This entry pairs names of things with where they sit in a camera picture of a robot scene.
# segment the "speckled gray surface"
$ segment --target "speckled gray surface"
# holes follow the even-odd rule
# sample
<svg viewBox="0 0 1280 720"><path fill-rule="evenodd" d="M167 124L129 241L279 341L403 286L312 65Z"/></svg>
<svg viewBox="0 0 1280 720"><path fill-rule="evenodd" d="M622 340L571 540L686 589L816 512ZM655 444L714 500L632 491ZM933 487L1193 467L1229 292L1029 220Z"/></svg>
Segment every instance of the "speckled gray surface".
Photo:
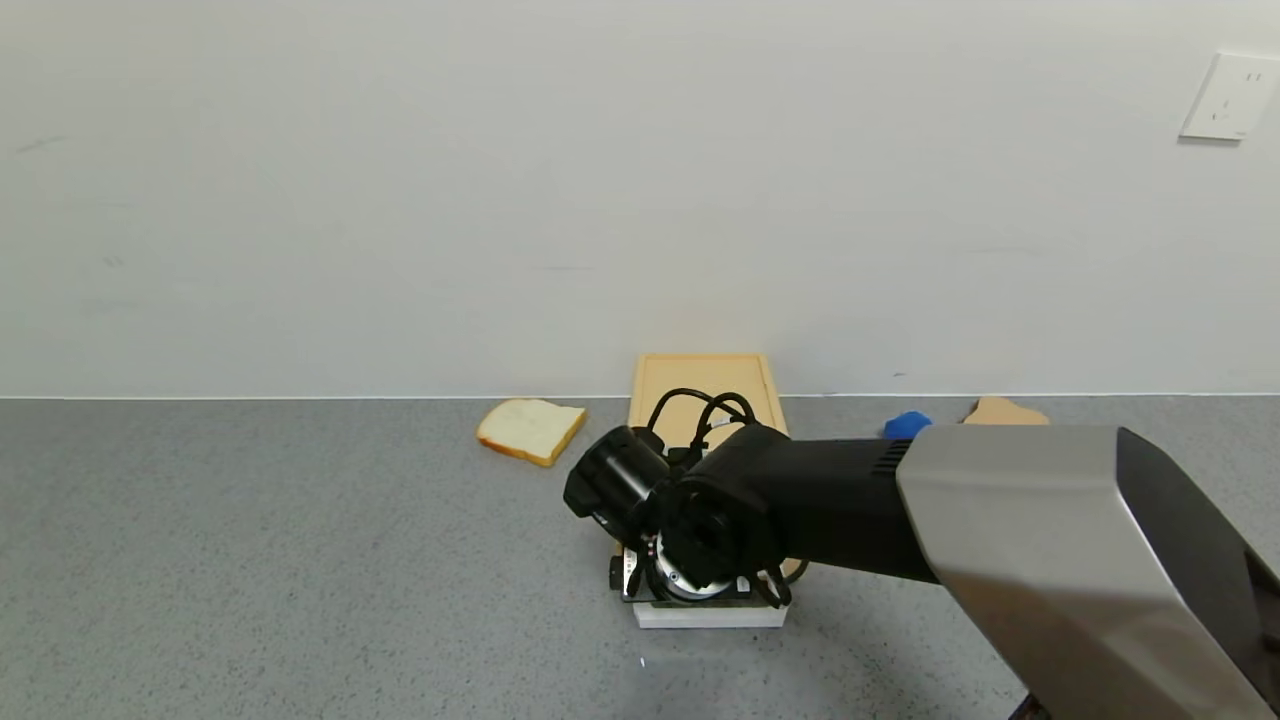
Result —
<svg viewBox="0 0 1280 720"><path fill-rule="evenodd" d="M1165 447L1280 565L1280 398L1039 398ZM941 588L813 568L781 630L648 630L474 401L0 401L0 717L1005 717ZM959 398L801 398L801 438Z"/></svg>

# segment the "slice of bread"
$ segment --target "slice of bread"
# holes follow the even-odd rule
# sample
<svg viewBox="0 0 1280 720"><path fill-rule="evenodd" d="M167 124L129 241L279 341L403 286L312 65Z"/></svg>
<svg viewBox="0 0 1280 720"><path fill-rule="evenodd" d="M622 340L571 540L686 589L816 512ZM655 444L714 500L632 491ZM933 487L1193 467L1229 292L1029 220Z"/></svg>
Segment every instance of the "slice of bread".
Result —
<svg viewBox="0 0 1280 720"><path fill-rule="evenodd" d="M550 468L582 427L586 410L545 400L507 400L485 415L476 437L503 455Z"/></svg>

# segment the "wall socket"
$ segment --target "wall socket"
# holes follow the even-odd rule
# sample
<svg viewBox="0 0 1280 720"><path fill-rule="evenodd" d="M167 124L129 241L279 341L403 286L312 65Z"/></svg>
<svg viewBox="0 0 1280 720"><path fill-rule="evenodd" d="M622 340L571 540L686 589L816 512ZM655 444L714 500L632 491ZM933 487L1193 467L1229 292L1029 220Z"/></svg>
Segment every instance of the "wall socket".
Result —
<svg viewBox="0 0 1280 720"><path fill-rule="evenodd" d="M1183 126L1183 137L1244 140L1280 81L1280 60L1219 53Z"/></svg>

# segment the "blue sponge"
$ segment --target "blue sponge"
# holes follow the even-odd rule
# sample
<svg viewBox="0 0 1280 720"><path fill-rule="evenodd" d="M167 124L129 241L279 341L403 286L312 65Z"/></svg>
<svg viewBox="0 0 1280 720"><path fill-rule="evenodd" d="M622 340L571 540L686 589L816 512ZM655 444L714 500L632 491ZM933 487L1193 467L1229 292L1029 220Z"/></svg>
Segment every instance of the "blue sponge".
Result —
<svg viewBox="0 0 1280 720"><path fill-rule="evenodd" d="M933 424L924 413L911 410L884 423L884 439L911 439Z"/></svg>

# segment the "white wall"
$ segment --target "white wall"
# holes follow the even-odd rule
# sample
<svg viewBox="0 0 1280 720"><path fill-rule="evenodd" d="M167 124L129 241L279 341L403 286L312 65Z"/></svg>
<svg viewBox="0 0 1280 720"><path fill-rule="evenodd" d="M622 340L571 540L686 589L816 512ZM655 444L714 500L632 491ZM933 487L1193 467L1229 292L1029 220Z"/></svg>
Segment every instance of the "white wall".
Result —
<svg viewBox="0 0 1280 720"><path fill-rule="evenodd" d="M0 395L1280 391L1280 3L8 0Z"/></svg>

